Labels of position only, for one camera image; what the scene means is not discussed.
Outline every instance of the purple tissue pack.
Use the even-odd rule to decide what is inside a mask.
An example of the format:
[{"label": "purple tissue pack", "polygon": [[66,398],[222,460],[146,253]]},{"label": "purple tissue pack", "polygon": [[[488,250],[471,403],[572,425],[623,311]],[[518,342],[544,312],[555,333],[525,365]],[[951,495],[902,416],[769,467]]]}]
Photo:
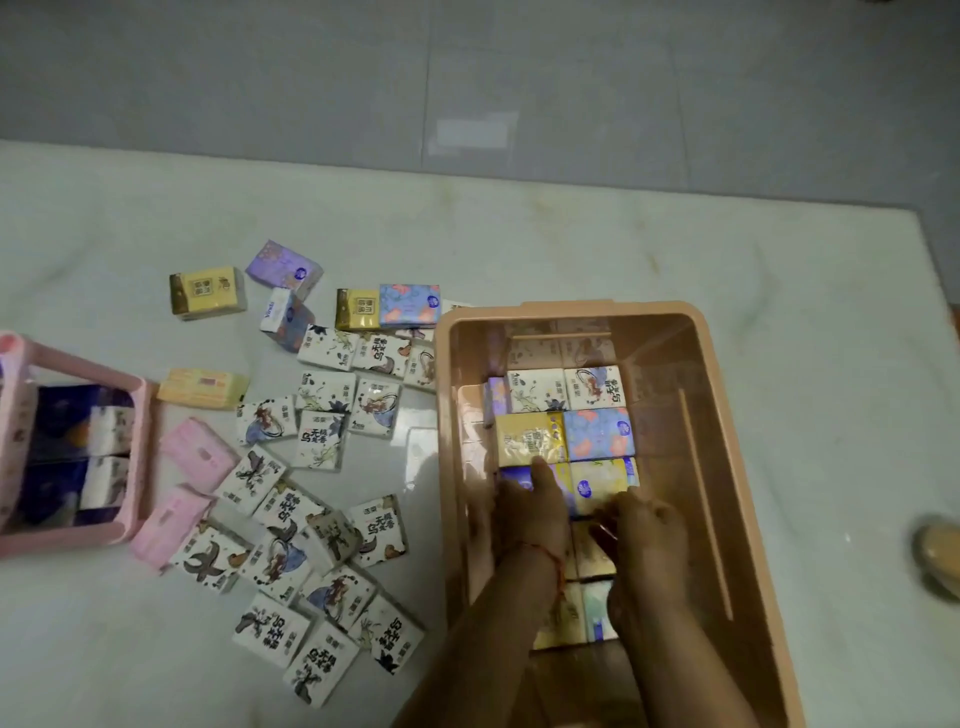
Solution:
[{"label": "purple tissue pack", "polygon": [[268,240],[247,266],[247,275],[253,280],[274,288],[289,288],[301,301],[323,274],[319,263],[273,240]]}]

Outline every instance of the hand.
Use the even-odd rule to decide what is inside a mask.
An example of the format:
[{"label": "hand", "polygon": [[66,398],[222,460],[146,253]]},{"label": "hand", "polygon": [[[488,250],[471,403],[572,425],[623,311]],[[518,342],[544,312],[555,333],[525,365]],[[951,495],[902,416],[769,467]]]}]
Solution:
[{"label": "hand", "polygon": [[564,494],[543,458],[534,458],[531,476],[532,491],[513,480],[497,484],[493,532],[498,555],[519,543],[536,544],[562,561],[570,540]]},{"label": "hand", "polygon": [[618,493],[594,516],[590,535],[616,563],[607,612],[618,634],[644,617],[687,607],[684,519],[635,488]]}]

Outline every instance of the yellow tissue pack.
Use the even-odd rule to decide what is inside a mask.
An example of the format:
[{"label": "yellow tissue pack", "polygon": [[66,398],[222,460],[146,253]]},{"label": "yellow tissue pack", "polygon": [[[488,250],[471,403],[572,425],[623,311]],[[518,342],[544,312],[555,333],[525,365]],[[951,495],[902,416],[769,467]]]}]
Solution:
[{"label": "yellow tissue pack", "polygon": [[572,546],[578,577],[591,579],[616,573],[616,565],[590,536],[590,521],[574,521],[570,526],[573,529]]},{"label": "yellow tissue pack", "polygon": [[534,649],[560,647],[564,644],[583,644],[587,641],[587,619],[584,616],[584,598],[581,585],[567,584],[564,598],[550,610],[546,624],[534,640]]},{"label": "yellow tissue pack", "polygon": [[232,266],[170,276],[170,310],[182,321],[247,310],[243,278]]},{"label": "yellow tissue pack", "polygon": [[530,465],[539,455],[548,463],[566,462],[563,412],[521,412],[497,415],[499,466]]},{"label": "yellow tissue pack", "polygon": [[340,331],[379,330],[379,289],[338,288],[335,326]]},{"label": "yellow tissue pack", "polygon": [[212,369],[171,369],[160,382],[156,398],[171,404],[202,409],[235,409],[250,380]]}]

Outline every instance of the stack of tissue packs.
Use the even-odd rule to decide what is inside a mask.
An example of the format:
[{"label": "stack of tissue packs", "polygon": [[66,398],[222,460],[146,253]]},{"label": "stack of tissue packs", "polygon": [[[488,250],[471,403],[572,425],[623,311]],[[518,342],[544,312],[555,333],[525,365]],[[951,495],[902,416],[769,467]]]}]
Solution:
[{"label": "stack of tissue packs", "polygon": [[133,401],[121,390],[40,387],[14,527],[112,521],[126,492],[133,420]]}]

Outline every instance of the pink tissue pack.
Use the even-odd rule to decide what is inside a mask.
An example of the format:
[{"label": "pink tissue pack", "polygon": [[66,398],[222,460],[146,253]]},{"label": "pink tissue pack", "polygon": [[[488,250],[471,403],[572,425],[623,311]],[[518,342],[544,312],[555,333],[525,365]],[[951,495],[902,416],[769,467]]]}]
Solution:
[{"label": "pink tissue pack", "polygon": [[160,439],[169,457],[194,489],[213,493],[240,462],[240,456],[205,423],[188,417]]},{"label": "pink tissue pack", "polygon": [[213,500],[178,485],[133,537],[133,555],[162,570],[211,505]]}]

